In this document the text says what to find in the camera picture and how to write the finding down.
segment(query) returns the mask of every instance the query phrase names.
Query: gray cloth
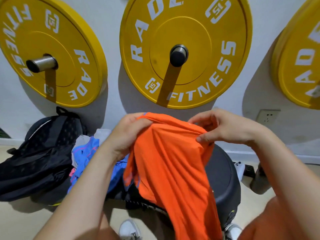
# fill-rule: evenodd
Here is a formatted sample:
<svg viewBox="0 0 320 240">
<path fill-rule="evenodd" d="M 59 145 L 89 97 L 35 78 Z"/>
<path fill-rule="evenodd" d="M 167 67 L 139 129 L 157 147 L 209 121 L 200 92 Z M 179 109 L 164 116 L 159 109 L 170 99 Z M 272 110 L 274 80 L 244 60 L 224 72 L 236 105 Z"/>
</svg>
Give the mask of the gray cloth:
<svg viewBox="0 0 320 240">
<path fill-rule="evenodd" d="M 108 136 L 111 134 L 111 130 L 109 129 L 97 129 L 96 133 L 94 133 L 94 138 L 95 139 L 99 139 L 99 146 L 101 146 L 101 144 L 108 138 Z M 77 140 L 75 141 L 75 145 L 73 147 L 73 149 L 75 149 L 78 146 L 83 146 L 86 145 L 90 140 L 89 136 L 85 136 L 85 135 L 81 135 L 77 138 Z M 72 158 L 72 165 L 77 168 L 78 164 L 75 161 L 75 157 L 73 155 L 73 153 L 71 152 L 71 158 Z"/>
</svg>

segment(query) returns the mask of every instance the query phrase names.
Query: hand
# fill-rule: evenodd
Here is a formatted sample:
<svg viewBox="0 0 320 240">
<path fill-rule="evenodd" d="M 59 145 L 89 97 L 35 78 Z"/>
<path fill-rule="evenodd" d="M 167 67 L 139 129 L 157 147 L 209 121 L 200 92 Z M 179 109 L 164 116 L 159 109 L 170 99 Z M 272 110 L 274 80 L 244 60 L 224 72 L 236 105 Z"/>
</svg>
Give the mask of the hand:
<svg viewBox="0 0 320 240">
<path fill-rule="evenodd" d="M 152 124 L 152 121 L 148 119 L 142 118 L 137 120 L 143 114 L 132 113 L 124 116 L 101 145 L 101 147 L 111 150 L 117 161 L 124 158 L 130 152 L 129 148 L 136 141 L 138 134 Z"/>
<path fill-rule="evenodd" d="M 223 109 L 213 109 L 192 117 L 189 123 L 198 123 L 207 133 L 197 138 L 198 142 L 225 141 L 235 144 L 251 145 L 256 135 L 267 130 L 263 125 L 230 113 Z"/>
</svg>

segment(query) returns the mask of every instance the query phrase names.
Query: white wall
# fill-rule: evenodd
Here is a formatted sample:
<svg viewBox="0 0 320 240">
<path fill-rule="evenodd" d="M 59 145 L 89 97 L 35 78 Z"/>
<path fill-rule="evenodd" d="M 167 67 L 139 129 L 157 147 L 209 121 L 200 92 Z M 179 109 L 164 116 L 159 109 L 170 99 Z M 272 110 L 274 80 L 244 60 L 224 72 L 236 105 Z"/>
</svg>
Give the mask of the white wall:
<svg viewBox="0 0 320 240">
<path fill-rule="evenodd" d="M 112 129 L 122 116 L 132 112 L 166 113 L 181 120 L 213 106 L 255 119 L 260 109 L 281 109 L 271 128 L 296 154 L 320 161 L 320 111 L 288 101 L 273 85 L 269 62 L 277 36 L 305 0 L 249 0 L 253 39 L 247 63 L 235 83 L 216 101 L 189 110 L 160 107 L 143 97 L 130 82 L 121 63 L 119 30 L 128 0 L 63 0 L 74 8 L 98 37 L 108 64 L 108 89 L 92 104 L 72 109 L 91 131 Z M 55 114 L 55 104 L 38 95 L 10 67 L 0 53 L 0 127 L 22 140 L 30 126 Z M 253 156 L 244 145 L 219 143 L 231 155 Z"/>
</svg>

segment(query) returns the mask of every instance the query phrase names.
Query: forearm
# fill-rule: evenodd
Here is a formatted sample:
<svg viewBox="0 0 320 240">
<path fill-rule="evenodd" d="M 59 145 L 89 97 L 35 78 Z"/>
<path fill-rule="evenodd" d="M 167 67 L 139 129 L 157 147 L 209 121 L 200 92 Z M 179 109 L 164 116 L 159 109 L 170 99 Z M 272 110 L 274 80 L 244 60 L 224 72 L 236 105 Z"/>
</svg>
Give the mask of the forearm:
<svg viewBox="0 0 320 240">
<path fill-rule="evenodd" d="M 320 236 L 320 179 L 269 129 L 252 145 L 280 203 L 296 217 L 310 239 Z"/>
<path fill-rule="evenodd" d="M 95 239 L 113 171 L 112 154 L 99 148 L 71 192 L 43 226 L 35 240 Z"/>
</svg>

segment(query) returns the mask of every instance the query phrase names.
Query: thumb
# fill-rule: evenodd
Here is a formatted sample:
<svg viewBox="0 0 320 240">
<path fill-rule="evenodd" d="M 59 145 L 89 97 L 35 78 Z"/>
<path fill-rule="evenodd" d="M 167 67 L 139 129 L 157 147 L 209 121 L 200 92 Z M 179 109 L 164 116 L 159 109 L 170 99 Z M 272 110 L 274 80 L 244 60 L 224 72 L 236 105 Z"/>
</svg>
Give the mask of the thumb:
<svg viewBox="0 0 320 240">
<path fill-rule="evenodd" d="M 204 133 L 200 136 L 198 136 L 196 138 L 196 141 L 199 142 L 199 143 L 203 143 L 203 142 L 215 142 L 215 141 L 218 141 L 219 140 L 219 130 L 218 128 L 217 129 L 214 129 L 210 132 L 207 132 L 207 133 Z"/>
<path fill-rule="evenodd" d="M 149 127 L 150 125 L 152 125 L 152 121 L 142 118 L 134 121 L 130 127 L 131 127 L 131 131 L 135 135 L 137 135 L 140 131 L 142 131 L 144 128 Z"/>
</svg>

